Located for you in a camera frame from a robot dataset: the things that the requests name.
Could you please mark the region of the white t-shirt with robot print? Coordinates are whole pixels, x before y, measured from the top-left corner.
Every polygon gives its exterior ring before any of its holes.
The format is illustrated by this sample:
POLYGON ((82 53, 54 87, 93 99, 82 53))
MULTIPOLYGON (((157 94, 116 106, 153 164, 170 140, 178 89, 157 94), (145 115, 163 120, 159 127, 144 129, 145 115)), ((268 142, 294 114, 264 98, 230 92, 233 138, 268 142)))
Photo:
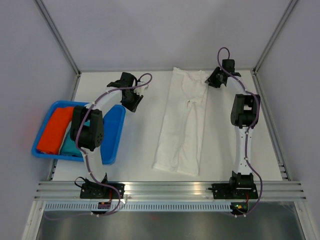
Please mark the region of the white t-shirt with robot print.
POLYGON ((202 70, 173 69, 153 168, 199 175, 208 77, 202 70))

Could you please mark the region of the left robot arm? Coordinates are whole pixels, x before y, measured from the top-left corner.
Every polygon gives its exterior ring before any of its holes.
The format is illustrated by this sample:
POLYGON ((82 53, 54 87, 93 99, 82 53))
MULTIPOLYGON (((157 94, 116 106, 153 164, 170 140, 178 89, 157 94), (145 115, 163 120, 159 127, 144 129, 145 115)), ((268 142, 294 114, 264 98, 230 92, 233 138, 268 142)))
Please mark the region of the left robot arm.
POLYGON ((120 79, 110 82, 96 100, 73 109, 70 138, 82 155, 88 172, 86 179, 94 183, 91 191, 98 198, 104 198, 109 193, 107 173, 98 157, 104 140, 104 117, 115 105, 122 105, 134 113, 149 83, 143 82, 141 77, 123 72, 120 79))

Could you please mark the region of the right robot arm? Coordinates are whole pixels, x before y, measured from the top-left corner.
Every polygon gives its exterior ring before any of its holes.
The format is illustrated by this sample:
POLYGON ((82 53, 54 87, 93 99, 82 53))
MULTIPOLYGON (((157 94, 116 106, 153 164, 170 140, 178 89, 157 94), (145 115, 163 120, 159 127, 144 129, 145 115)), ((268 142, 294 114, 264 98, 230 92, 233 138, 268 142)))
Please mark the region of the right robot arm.
POLYGON ((235 72, 233 59, 223 59, 205 82, 216 89, 224 85, 234 93, 230 123, 234 126, 236 137, 235 169, 229 179, 228 192, 239 198, 253 187, 251 148, 253 131, 259 121, 261 99, 242 82, 240 73, 235 72))

